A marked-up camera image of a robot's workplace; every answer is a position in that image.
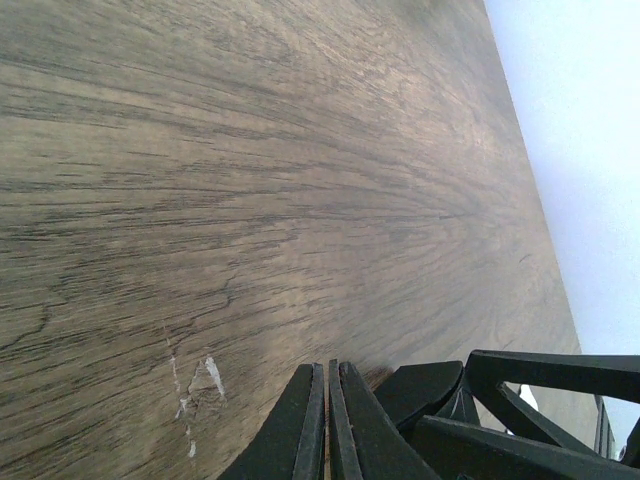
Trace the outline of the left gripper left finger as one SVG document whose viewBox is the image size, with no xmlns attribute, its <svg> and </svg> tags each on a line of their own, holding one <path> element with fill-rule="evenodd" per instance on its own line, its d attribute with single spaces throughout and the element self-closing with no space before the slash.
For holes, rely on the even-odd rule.
<svg viewBox="0 0 640 480">
<path fill-rule="evenodd" d="M 260 430 L 222 479 L 322 479 L 325 453 L 324 371 L 297 367 Z"/>
</svg>

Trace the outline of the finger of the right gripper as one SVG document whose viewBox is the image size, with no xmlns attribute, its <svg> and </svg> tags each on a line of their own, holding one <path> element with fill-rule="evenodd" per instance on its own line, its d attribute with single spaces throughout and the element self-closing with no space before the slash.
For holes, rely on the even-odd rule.
<svg viewBox="0 0 640 480">
<path fill-rule="evenodd" d="M 637 469 L 495 430 L 425 416 L 411 447 L 443 479 L 637 479 Z"/>
<path fill-rule="evenodd" d="M 530 407 L 507 382 L 639 402 L 637 355 L 559 355 L 474 350 L 466 363 L 472 394 L 514 434 L 583 454 L 594 451 Z"/>
</svg>

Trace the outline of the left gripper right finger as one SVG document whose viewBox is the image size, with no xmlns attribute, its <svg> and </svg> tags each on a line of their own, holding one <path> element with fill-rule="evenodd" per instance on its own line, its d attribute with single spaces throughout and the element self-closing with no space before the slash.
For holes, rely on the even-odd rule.
<svg viewBox="0 0 640 480">
<path fill-rule="evenodd" d="M 409 446 L 357 368 L 328 367 L 329 458 L 333 479 L 437 479 Z"/>
</svg>

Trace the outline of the black geometric glasses case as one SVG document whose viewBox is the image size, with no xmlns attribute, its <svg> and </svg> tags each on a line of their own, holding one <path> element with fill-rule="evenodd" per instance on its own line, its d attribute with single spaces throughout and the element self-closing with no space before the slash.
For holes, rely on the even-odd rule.
<svg viewBox="0 0 640 480">
<path fill-rule="evenodd" d="M 461 361 L 402 366 L 374 395 L 401 433 L 412 430 L 424 416 L 480 425 Z"/>
</svg>

